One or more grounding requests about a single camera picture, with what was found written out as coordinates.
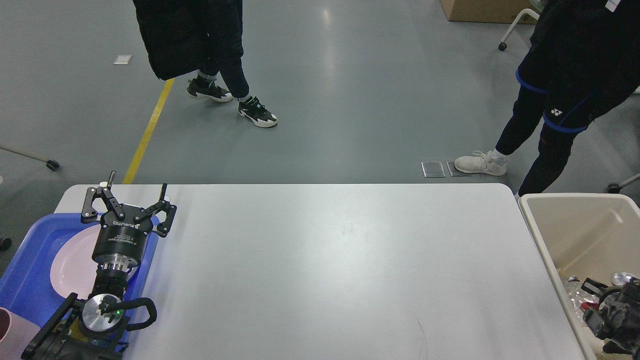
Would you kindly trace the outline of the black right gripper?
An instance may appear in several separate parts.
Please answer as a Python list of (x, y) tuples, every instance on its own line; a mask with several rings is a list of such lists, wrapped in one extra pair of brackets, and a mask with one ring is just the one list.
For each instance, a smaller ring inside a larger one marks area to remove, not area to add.
[(599, 301), (599, 310), (589, 308), (583, 319), (600, 340), (605, 341), (602, 353), (619, 354), (622, 351), (639, 355), (639, 281), (624, 285), (607, 285), (587, 277), (580, 289)]

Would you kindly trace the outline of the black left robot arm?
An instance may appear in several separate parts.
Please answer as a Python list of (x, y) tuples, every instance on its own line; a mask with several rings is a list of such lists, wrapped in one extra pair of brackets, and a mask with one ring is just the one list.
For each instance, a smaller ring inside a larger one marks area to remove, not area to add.
[(157, 320), (148, 297), (126, 299), (130, 272), (143, 264), (150, 234), (166, 237), (178, 208), (163, 183), (158, 201), (142, 207), (119, 202), (112, 193), (115, 171), (89, 187), (80, 213), (83, 224), (98, 223), (91, 255), (96, 276), (87, 299), (71, 292), (22, 352), (23, 360), (121, 360), (129, 347), (122, 337)]

